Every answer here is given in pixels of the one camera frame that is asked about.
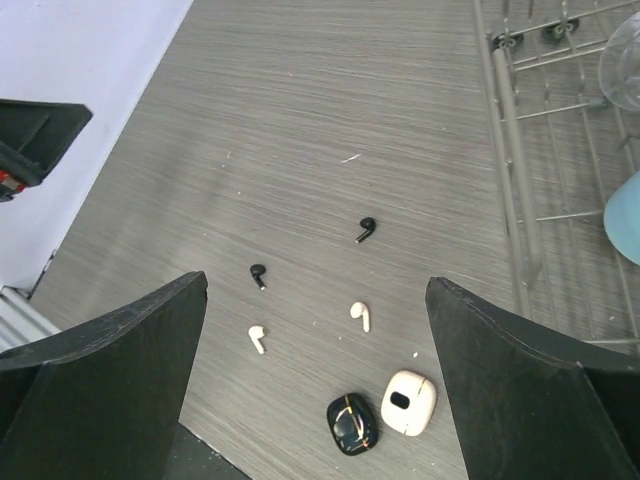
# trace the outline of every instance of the white speck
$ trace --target white speck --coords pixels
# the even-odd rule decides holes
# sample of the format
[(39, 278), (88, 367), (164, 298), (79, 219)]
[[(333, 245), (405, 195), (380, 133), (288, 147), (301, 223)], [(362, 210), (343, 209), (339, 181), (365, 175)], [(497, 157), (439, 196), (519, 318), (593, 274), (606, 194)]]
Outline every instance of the white speck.
[(351, 160), (355, 160), (356, 158), (358, 158), (360, 155), (361, 155), (361, 154), (360, 154), (360, 153), (358, 153), (358, 154), (354, 155), (354, 156), (353, 156), (353, 157), (351, 157), (351, 158), (347, 158), (346, 160), (343, 160), (343, 161), (342, 161), (342, 162), (340, 162), (340, 163), (347, 163), (347, 162), (350, 162)]

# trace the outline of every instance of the rack wheel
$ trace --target rack wheel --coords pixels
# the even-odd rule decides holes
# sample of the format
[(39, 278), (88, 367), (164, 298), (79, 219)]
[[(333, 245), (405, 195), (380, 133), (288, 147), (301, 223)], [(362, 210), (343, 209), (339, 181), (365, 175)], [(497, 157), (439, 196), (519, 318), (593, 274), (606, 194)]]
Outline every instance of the rack wheel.
[(566, 32), (573, 33), (578, 29), (579, 26), (579, 18), (569, 20), (565, 26), (563, 26), (561, 22), (554, 23), (553, 25), (549, 25), (548, 27), (543, 28), (540, 31), (540, 36), (545, 42), (554, 45), (564, 40)]
[(491, 41), (492, 51), (498, 50), (499, 48), (515, 50), (520, 47), (523, 42), (524, 34), (522, 33), (509, 36), (509, 40), (505, 38), (504, 32), (498, 33), (497, 35), (494, 35), (493, 40)]

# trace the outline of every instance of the dish rack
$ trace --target dish rack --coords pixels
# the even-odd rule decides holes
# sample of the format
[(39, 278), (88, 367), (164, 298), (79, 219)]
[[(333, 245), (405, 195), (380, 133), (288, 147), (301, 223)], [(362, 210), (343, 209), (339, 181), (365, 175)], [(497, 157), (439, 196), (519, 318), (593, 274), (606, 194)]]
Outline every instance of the dish rack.
[(640, 115), (603, 97), (597, 68), (640, 1), (472, 2), (517, 311), (637, 354), (640, 267), (602, 215), (638, 168)]

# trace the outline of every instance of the white earbud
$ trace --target white earbud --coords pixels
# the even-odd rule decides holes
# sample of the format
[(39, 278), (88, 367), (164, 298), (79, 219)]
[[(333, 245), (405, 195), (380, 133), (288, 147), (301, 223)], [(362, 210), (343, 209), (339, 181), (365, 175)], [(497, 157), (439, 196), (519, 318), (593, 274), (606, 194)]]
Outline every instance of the white earbud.
[(260, 325), (254, 325), (249, 329), (249, 338), (258, 350), (258, 353), (262, 355), (264, 353), (264, 347), (260, 343), (260, 339), (264, 337), (264, 327)]
[(369, 309), (362, 302), (356, 302), (351, 305), (351, 318), (360, 318), (362, 317), (362, 329), (365, 332), (368, 332), (371, 329), (371, 324), (369, 323)]

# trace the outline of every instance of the earbud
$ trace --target earbud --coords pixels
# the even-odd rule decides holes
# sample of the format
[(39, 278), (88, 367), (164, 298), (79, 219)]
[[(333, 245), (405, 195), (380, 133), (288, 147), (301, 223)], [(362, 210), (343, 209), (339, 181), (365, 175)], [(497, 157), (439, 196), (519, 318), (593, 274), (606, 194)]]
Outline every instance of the earbud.
[(258, 350), (258, 353), (262, 355), (264, 353), (264, 347), (260, 343), (260, 339), (264, 338), (264, 327), (261, 325), (254, 325), (249, 329), (249, 338)]
[(356, 302), (351, 305), (351, 318), (360, 318), (362, 317), (362, 329), (365, 332), (369, 332), (371, 330), (371, 324), (369, 323), (369, 309), (362, 302)]
[(360, 220), (360, 226), (365, 229), (365, 232), (356, 238), (356, 243), (362, 243), (365, 238), (368, 238), (376, 231), (376, 221), (371, 217), (365, 217)]
[(251, 276), (253, 277), (255, 282), (260, 287), (260, 290), (264, 290), (265, 288), (267, 288), (267, 286), (264, 284), (264, 282), (260, 278), (262, 275), (267, 273), (267, 269), (265, 268), (264, 265), (260, 265), (259, 263), (255, 265), (251, 265), (251, 268), (249, 268), (249, 271), (251, 272)]

